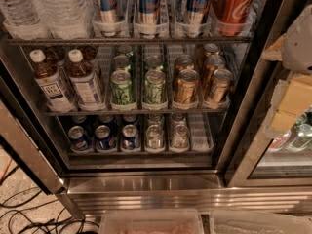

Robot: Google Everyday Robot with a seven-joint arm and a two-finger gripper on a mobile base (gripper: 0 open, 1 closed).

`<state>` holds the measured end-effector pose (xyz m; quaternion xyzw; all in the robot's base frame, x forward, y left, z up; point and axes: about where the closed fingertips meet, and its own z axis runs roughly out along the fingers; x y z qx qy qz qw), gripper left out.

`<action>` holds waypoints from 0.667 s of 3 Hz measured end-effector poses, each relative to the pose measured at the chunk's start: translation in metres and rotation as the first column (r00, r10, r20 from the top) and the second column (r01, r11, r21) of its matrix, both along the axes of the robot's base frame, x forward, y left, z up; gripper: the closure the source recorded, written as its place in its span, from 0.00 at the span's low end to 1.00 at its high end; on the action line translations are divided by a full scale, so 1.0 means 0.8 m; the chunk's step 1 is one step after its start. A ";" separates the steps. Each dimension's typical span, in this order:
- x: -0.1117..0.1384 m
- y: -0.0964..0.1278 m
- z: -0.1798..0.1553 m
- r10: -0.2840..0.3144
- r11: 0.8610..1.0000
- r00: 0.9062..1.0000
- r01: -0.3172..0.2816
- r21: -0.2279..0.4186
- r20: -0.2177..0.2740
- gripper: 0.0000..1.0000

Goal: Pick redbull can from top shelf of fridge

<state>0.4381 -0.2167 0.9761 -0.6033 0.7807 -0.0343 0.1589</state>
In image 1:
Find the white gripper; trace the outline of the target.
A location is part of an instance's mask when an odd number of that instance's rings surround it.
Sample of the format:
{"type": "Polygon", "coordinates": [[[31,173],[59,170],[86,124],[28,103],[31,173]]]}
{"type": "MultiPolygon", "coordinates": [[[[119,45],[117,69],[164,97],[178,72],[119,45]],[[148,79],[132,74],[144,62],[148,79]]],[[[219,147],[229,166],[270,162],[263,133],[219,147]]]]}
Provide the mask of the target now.
{"type": "MultiPolygon", "coordinates": [[[[312,5],[303,9],[286,35],[281,35],[261,57],[282,61],[293,72],[312,74],[312,5]]],[[[312,76],[302,74],[278,81],[264,120],[267,137],[281,137],[312,105],[312,76]]]]}

